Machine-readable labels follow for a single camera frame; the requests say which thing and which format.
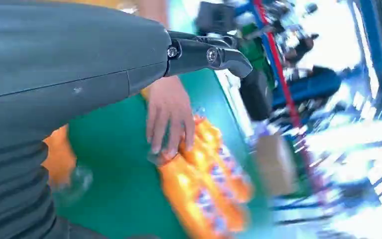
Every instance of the green tablecloth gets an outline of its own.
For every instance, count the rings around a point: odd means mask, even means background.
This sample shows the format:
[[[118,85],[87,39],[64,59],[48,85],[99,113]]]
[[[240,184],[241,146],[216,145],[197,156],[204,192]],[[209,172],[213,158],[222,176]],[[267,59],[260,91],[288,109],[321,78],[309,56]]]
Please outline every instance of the green tablecloth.
[[[176,9],[174,17],[184,11],[181,1],[174,1],[171,9]],[[190,28],[182,25],[179,30]],[[265,193],[214,72],[201,70],[181,79],[193,107],[206,108],[208,118],[221,129],[225,144],[253,177],[256,197],[249,204],[252,223],[240,238],[262,238],[264,226],[271,221]],[[76,203],[58,208],[60,215],[110,238],[138,234],[187,238],[160,189],[158,172],[146,159],[145,119],[145,102],[134,96],[70,123],[70,140],[78,162],[93,171],[94,180]]]

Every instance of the plastic bottle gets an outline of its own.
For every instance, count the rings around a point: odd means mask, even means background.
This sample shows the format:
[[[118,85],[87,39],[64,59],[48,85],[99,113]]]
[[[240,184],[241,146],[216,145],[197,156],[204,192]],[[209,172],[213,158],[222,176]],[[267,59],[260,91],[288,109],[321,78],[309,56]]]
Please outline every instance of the plastic bottle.
[[[194,114],[195,134],[202,139],[214,152],[215,160],[224,170],[230,189],[239,203],[247,203],[253,197],[253,185],[247,173],[236,161],[229,149],[222,144],[219,129],[214,127],[206,117],[202,117],[204,109]]]
[[[222,145],[222,133],[202,115],[194,115],[195,133],[211,148],[219,149]]]
[[[177,154],[161,154],[158,170],[163,192],[193,239],[228,239],[226,222],[215,207],[200,174]]]
[[[245,230],[247,211],[237,204],[226,175],[214,160],[214,152],[198,136],[194,139],[194,147],[191,151],[186,151],[185,142],[182,140],[180,152],[185,160],[201,173],[204,185],[212,196],[215,206],[226,219],[228,229],[232,232]]]
[[[215,160],[225,171],[227,179],[230,180],[232,192],[238,202],[249,202],[254,194],[251,179],[225,145],[221,145]]]

